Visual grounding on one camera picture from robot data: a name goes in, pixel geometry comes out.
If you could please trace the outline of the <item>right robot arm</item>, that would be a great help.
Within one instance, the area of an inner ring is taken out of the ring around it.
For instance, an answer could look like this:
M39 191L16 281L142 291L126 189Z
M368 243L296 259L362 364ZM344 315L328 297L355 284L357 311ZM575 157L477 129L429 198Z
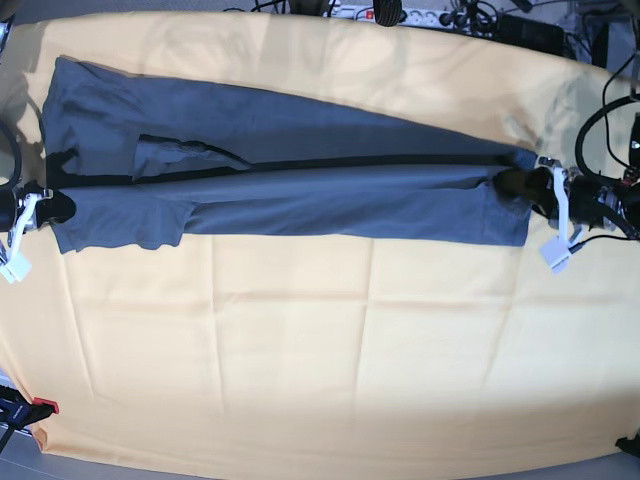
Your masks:
M15 25L13 15L1 20L1 230L17 221L10 196L41 193L51 187L53 197L37 203L35 229L52 231L75 213L75 204L64 194L78 178L63 170L71 150L45 154L41 107L45 92L29 85L27 74L36 69L44 25Z

